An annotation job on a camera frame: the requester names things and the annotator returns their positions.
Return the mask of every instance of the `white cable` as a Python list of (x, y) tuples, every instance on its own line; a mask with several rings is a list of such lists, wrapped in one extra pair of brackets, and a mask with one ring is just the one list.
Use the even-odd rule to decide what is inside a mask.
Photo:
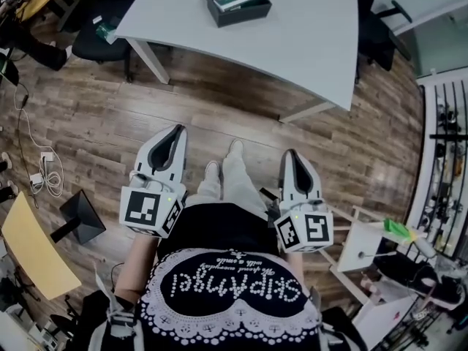
[[(137, 176), (138, 174), (142, 174), (142, 173), (139, 172), (138, 170), (130, 170), (130, 174), (129, 174), (130, 182), (132, 182), (133, 177)], [(161, 186), (161, 189), (158, 189), (158, 190), (155, 190), (155, 191), (176, 192), (174, 190), (174, 188), (172, 188), (169, 185), (165, 184), (164, 182), (161, 182), (160, 180), (156, 179), (153, 175), (142, 174), (142, 176), (144, 176), (146, 178), (146, 186), (145, 186), (146, 189), (148, 189), (148, 184), (149, 183), (157, 182)]]
[[(27, 88), (22, 83), (19, 83), (19, 84), (21, 84), (24, 87), (26, 92), (28, 91)], [(18, 108), (18, 106), (16, 105), (16, 92), (17, 91), (18, 91), (18, 87), (16, 87), (15, 94), (13, 95), (13, 103), (15, 104), (15, 109), (19, 110), (20, 112), (23, 112), (24, 116), (26, 117), (26, 121), (28, 122), (29, 137), (31, 138), (32, 143), (34, 143), (37, 148), (50, 149), (53, 152), (53, 154), (57, 157), (58, 162), (60, 163), (60, 168), (61, 168), (61, 176), (58, 172), (48, 173), (47, 162), (44, 160), (44, 162), (42, 163), (42, 160), (39, 159), (39, 173), (42, 177), (42, 183), (31, 186), (32, 192), (35, 195), (39, 194), (39, 192), (42, 190), (45, 184), (45, 186), (47, 187), (47, 190), (53, 197), (60, 197), (64, 192), (64, 182), (65, 182), (64, 166), (61, 163), (60, 156), (55, 152), (55, 150), (52, 147), (40, 146), (39, 144), (37, 144), (34, 138), (32, 137), (31, 124), (29, 123), (28, 113), (26, 113), (26, 111), (22, 107)]]

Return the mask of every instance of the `strap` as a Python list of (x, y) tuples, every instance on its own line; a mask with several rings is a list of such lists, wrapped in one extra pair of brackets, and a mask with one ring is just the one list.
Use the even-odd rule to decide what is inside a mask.
[(312, 303), (314, 304), (315, 308), (319, 310), (320, 321), (322, 321), (322, 312), (320, 312), (320, 307), (322, 306), (322, 296), (320, 295), (320, 293), (317, 291), (317, 289), (314, 286), (310, 288), (309, 292), (310, 292), (309, 299), (312, 300)]
[(272, 194), (271, 192), (269, 192), (265, 187), (262, 187), (260, 189), (260, 193), (264, 194), (272, 202), (274, 202), (275, 200), (278, 200), (278, 197), (276, 195)]
[(111, 336), (120, 339), (133, 336), (134, 351), (144, 351), (145, 345), (141, 321), (135, 321), (135, 315), (124, 310), (124, 307), (117, 301), (114, 294), (107, 291), (101, 277), (97, 273), (96, 267), (94, 269), (96, 271), (97, 286), (109, 299), (109, 309), (107, 310), (106, 321), (94, 330), (89, 342), (88, 351), (100, 351), (102, 349), (102, 340), (108, 326), (110, 326)]

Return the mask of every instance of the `cable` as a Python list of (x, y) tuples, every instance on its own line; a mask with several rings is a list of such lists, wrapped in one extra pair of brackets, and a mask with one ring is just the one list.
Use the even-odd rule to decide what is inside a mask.
[[(26, 3), (23, 4), (23, 7), (21, 8), (21, 17), (20, 17), (19, 19), (17, 19), (17, 21), (18, 21), (19, 23), (23, 21), (24, 9), (26, 8), (26, 5), (28, 5), (28, 4), (29, 4), (29, 1), (26, 1)], [(15, 12), (15, 18), (17, 18), (17, 17), (18, 17), (18, 11)], [(23, 60), (27, 55), (28, 55), (28, 54), (25, 52), (25, 53), (23, 53), (23, 55), (20, 56), (19, 58), (15, 58), (15, 59), (11, 58), (10, 61), (11, 61), (11, 62), (21, 61), (21, 60)]]
[(21, 111), (19, 112), (18, 114), (18, 125), (16, 126), (16, 133), (17, 133), (17, 136), (18, 136), (18, 145), (20, 147), (20, 154), (21, 154), (21, 162), (23, 163), (23, 166), (24, 166), (24, 169), (26, 171), (26, 175), (28, 176), (28, 182), (29, 182), (29, 186), (31, 186), (31, 192), (32, 192), (32, 198), (34, 199), (34, 206), (39, 209), (39, 204), (37, 203), (37, 199), (36, 199), (36, 195), (34, 193), (34, 190), (32, 188), (32, 185), (31, 185), (31, 179), (30, 179), (30, 176), (29, 176), (29, 171), (28, 171), (28, 165), (26, 164), (26, 160), (24, 159), (24, 153), (23, 153), (23, 146), (21, 145), (21, 134), (20, 134), (20, 117), (21, 117)]
[(119, 263), (119, 264), (115, 264), (112, 269), (110, 269), (110, 281), (112, 282), (112, 292), (114, 292), (116, 290), (116, 286), (114, 285), (114, 278), (113, 278), (113, 274), (114, 274), (114, 269), (117, 268), (119, 265), (123, 265), (124, 263)]
[[(29, 91), (22, 83), (18, 82), (18, 85), (22, 85), (22, 87), (26, 90), (26, 96), (23, 99), (23, 103), (22, 103), (22, 105), (20, 107), (18, 107), (18, 105), (16, 103), (16, 93), (18, 92), (18, 87), (16, 87), (15, 94), (13, 95), (13, 102), (15, 104), (15, 109), (20, 111), (19, 114), (18, 114), (18, 142), (20, 142), (20, 140), (19, 140), (19, 136), (20, 136), (20, 133), (19, 133), (19, 131), (20, 131), (20, 116), (21, 116), (21, 112), (23, 112), (24, 116), (26, 117), (26, 121), (28, 122), (29, 137), (31, 138), (32, 143), (34, 143), (37, 148), (48, 148), (48, 149), (50, 149), (53, 152), (53, 154), (57, 157), (58, 162), (60, 163), (60, 168), (61, 168), (61, 176), (60, 176), (60, 174), (58, 172), (48, 173), (47, 164), (46, 164), (45, 159), (40, 159), (39, 160), (39, 173), (42, 176), (42, 183), (39, 186), (38, 185), (31, 185), (32, 193), (33, 193), (33, 195), (39, 194), (39, 192), (42, 190), (42, 188), (43, 188), (43, 186), (45, 184), (45, 186), (47, 187), (47, 190), (49, 191), (49, 193), (53, 197), (60, 197), (64, 192), (64, 181), (65, 181), (64, 166), (61, 163), (60, 156), (56, 153), (56, 151), (51, 146), (40, 146), (39, 144), (36, 143), (36, 141), (32, 137), (31, 124), (29, 123), (28, 113), (24, 110), (26, 102), (27, 102), (27, 100), (29, 98)], [(28, 175), (28, 180), (30, 181), (31, 177), (29, 175), (29, 172), (28, 172), (28, 169), (27, 169), (27, 166), (26, 166), (26, 161), (24, 160), (23, 149), (22, 149), (21, 145), (20, 145), (20, 150), (21, 150), (21, 156), (23, 158), (23, 164), (25, 165), (26, 173)]]
[(418, 276), (418, 274), (419, 274), (421, 271), (423, 271), (423, 269), (429, 268), (429, 267), (432, 268), (430, 265), (423, 265), (422, 267), (420, 267), (420, 268), (416, 271), (416, 273), (415, 273), (415, 275), (413, 276), (412, 280), (407, 282), (406, 288), (407, 288), (407, 292), (408, 292), (409, 296), (411, 296), (410, 284), (413, 283), (414, 281), (416, 281), (416, 277)]

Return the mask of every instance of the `shoe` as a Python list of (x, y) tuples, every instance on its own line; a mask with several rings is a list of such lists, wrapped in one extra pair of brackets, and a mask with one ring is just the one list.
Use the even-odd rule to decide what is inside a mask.
[(208, 177), (219, 178), (219, 164), (216, 161), (210, 161), (208, 165), (206, 165), (205, 178)]
[(10, 160), (10, 156), (8, 156), (7, 152), (2, 152), (1, 153), (1, 159), (5, 162), (7, 162), (7, 167), (8, 169), (12, 169), (13, 168), (13, 163), (12, 163), (12, 160)]
[(446, 276), (439, 281), (434, 268), (428, 263), (415, 263), (398, 253), (394, 256), (376, 257), (374, 264), (383, 276), (423, 297), (435, 285), (431, 301), (438, 306), (452, 310), (464, 301), (465, 294), (459, 281)]
[(242, 157), (243, 153), (244, 144), (242, 143), (242, 140), (234, 139), (234, 141), (231, 143), (231, 147), (229, 147), (228, 154), (235, 154), (236, 156)]
[(13, 194), (15, 194), (15, 196), (18, 196), (18, 194), (20, 193), (18, 186), (16, 186), (12, 181), (8, 181), (7, 185), (12, 188)]

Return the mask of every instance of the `human arm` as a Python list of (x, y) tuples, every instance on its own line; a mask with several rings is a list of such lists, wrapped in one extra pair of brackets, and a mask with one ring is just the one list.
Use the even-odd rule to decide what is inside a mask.
[(3, 17), (5, 15), (6, 12), (8, 12), (8, 9), (10, 8), (10, 6), (8, 5), (7, 2), (4, 2), (1, 6), (0, 6), (0, 17)]
[(295, 278), (301, 284), (304, 284), (304, 266), (303, 266), (302, 253), (293, 252), (289, 254), (284, 254), (283, 258), (290, 265)]
[(158, 238), (137, 234), (116, 284), (116, 296), (136, 304), (146, 286), (156, 256)]

